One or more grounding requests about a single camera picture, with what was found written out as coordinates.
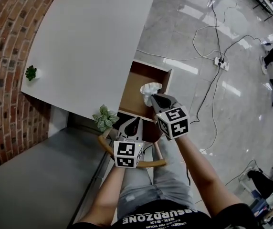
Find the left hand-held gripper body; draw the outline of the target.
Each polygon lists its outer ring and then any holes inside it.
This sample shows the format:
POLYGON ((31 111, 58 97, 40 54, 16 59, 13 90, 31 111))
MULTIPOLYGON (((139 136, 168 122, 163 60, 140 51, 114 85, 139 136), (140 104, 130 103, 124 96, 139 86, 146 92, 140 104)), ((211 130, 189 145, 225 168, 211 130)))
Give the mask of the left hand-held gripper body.
POLYGON ((136 168, 143 152, 143 120, 140 118, 137 135, 126 135, 125 126, 126 122, 120 126, 114 141, 115 166, 136 168))

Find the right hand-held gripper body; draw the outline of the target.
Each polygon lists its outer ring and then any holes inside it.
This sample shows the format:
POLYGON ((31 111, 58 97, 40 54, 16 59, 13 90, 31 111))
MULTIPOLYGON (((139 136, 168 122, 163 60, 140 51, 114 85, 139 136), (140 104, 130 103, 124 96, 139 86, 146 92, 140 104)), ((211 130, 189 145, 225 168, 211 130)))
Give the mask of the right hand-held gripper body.
POLYGON ((189 113, 175 97, 163 94, 171 101, 170 108, 154 109, 160 131, 171 140, 185 135, 189 131, 189 113))

